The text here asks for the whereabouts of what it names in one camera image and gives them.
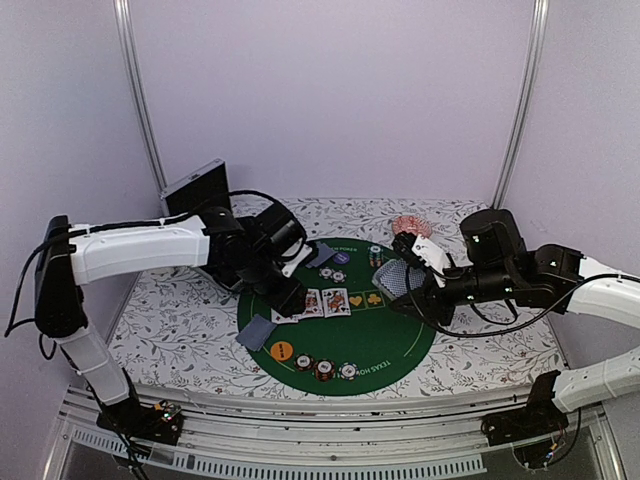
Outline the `nine of diamonds card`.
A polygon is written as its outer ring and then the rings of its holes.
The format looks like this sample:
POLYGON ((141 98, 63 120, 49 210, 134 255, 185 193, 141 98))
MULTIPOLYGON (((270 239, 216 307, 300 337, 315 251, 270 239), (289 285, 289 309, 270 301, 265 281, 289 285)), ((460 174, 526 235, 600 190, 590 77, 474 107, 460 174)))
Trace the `nine of diamonds card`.
POLYGON ((281 325, 281 324, 296 324, 298 323, 300 320, 300 315, 299 314, 294 314, 291 316, 284 316, 280 313, 278 313, 275 310, 271 310, 271 322, 276 324, 276 325, 281 325))

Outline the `king of diamonds card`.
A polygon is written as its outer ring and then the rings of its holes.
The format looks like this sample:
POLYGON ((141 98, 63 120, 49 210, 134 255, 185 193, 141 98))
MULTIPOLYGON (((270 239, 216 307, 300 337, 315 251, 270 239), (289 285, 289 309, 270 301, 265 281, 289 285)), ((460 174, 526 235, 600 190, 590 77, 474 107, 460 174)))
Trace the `king of diamonds card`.
POLYGON ((301 319, 321 318, 324 316, 321 293, 318 289, 309 289, 306 294, 305 310, 301 319))

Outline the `blue peach 10 chip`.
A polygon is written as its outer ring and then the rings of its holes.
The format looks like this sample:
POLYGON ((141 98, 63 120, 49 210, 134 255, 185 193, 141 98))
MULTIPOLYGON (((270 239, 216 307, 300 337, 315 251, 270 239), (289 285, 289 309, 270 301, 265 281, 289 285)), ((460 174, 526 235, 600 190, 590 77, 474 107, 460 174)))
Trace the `blue peach 10 chip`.
POLYGON ((328 267, 324 267, 319 271, 319 275, 323 279, 329 279, 333 275, 333 270, 328 267))
POLYGON ((343 283, 346 280, 346 275, 342 271, 334 271, 332 274, 332 281, 334 283, 343 283))
POLYGON ((338 369, 339 377, 343 380, 353 381, 359 375, 359 369, 354 363, 344 363, 338 369))

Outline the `blue checkered playing card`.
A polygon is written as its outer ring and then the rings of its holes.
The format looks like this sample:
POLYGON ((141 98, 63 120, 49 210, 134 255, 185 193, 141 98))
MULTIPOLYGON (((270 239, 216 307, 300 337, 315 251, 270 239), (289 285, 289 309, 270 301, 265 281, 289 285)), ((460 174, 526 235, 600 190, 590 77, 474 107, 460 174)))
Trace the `blue checkered playing card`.
POLYGON ((263 316, 254 315, 236 336, 236 341, 250 351, 259 351, 277 325, 263 316))

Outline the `grey playing card deck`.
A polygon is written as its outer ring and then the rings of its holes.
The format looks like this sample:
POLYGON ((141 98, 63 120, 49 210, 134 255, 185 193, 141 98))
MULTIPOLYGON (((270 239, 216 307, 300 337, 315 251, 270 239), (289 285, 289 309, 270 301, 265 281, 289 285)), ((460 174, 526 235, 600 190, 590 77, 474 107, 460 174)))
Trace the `grey playing card deck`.
POLYGON ((407 293, 406 270, 408 264, 401 259, 392 259, 376 270, 372 284, 390 300, 396 300, 407 293))

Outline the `queen of spades card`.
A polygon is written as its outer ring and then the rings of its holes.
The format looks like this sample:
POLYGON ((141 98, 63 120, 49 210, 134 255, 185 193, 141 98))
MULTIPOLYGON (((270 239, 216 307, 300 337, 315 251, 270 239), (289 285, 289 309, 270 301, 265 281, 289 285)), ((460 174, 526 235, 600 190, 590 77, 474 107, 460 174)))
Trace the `queen of spades card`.
POLYGON ((325 318, 350 316, 348 292, 345 288, 329 288, 321 291, 325 318))

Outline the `orange big blind button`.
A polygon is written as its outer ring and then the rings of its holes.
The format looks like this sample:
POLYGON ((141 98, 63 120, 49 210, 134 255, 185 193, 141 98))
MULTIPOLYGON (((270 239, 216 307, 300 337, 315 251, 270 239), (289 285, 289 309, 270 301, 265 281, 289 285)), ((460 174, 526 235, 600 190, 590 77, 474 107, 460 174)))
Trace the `orange big blind button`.
POLYGON ((270 347, 271 357, 278 362, 286 362, 293 357, 293 345, 286 341, 275 342, 270 347))

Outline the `purple small blind button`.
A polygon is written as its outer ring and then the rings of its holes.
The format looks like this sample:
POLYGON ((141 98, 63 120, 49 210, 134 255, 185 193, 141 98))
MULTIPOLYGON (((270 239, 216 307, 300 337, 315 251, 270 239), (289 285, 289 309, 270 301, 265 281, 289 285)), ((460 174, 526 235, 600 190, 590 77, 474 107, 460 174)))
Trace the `purple small blind button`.
POLYGON ((333 261, 338 265, 345 265, 350 262, 350 255, 346 252, 338 252, 333 256, 333 261))

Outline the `red black 100 chip stack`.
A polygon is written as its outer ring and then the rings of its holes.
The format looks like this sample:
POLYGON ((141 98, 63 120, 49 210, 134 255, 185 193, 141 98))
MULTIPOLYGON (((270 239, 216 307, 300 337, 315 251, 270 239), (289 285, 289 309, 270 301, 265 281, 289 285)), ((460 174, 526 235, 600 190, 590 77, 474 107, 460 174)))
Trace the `red black 100 chip stack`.
POLYGON ((314 364, 314 359, 308 354, 297 355, 294 359, 295 369, 301 372, 311 370, 314 364))

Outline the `blue green chip stack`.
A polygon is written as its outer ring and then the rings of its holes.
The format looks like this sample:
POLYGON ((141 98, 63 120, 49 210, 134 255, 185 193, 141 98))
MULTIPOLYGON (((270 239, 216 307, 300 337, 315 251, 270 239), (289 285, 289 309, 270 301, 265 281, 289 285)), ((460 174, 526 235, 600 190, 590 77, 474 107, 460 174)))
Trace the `blue green chip stack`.
POLYGON ((379 268, 383 264, 383 249, 379 245, 371 245, 368 247, 369 264, 373 268, 379 268))

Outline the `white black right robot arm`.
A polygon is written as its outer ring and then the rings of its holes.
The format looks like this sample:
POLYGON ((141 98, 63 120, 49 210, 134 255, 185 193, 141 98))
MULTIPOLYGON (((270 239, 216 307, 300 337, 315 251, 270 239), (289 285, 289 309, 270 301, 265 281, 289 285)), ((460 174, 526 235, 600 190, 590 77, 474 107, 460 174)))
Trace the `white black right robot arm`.
MULTIPOLYGON (((394 252, 408 265, 406 294, 395 300, 396 311, 412 315, 437 332, 472 339, 515 333, 550 312, 585 314, 639 330, 639 278, 604 265, 579 250, 546 244, 527 250, 512 213, 484 209, 460 224, 469 265, 456 266, 429 238, 399 231, 394 252), (410 270, 426 277, 415 289, 410 270), (456 333, 445 329, 456 307, 504 301, 518 307, 542 309, 521 325, 485 333, 456 333)), ((580 369, 553 371, 534 382, 529 400, 517 415, 517 427, 537 436, 552 424, 556 411, 569 413, 603 400, 639 392, 639 346, 580 369)))

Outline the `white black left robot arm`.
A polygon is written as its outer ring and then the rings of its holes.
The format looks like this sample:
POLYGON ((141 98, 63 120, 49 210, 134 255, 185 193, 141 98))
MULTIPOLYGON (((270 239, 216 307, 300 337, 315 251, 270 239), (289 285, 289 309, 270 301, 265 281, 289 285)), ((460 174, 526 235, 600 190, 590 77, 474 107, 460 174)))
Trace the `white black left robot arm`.
POLYGON ((281 201, 257 196, 270 204, 255 216, 237 217, 206 200, 146 220, 73 224, 65 215, 52 218, 22 267, 4 334, 34 325, 110 407, 111 419, 128 434, 141 433, 148 412, 133 400, 124 369, 85 310, 84 289, 151 270, 196 268, 234 277, 284 316, 303 312, 306 289, 293 273, 312 252, 308 235, 281 201))

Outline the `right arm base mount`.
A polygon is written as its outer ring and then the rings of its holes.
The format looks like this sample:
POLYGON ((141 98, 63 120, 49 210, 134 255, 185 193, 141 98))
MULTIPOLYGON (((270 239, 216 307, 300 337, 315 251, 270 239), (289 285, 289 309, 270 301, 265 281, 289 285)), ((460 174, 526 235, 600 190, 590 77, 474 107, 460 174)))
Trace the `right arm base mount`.
POLYGON ((512 451, 521 466, 538 470, 551 465, 568 426, 567 415, 550 400, 542 400, 528 401, 523 407, 485 415, 480 429, 490 446, 545 436, 542 442, 516 446, 512 451))

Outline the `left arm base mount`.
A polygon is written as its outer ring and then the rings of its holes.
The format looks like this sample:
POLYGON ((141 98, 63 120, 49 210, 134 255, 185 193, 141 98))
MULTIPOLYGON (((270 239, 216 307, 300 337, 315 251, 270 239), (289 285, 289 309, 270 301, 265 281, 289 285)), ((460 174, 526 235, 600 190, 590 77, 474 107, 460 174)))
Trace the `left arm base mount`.
POLYGON ((144 406, 136 399, 113 405, 100 405, 97 426, 127 438, 176 446, 182 433, 184 416, 166 401, 161 406, 144 406))

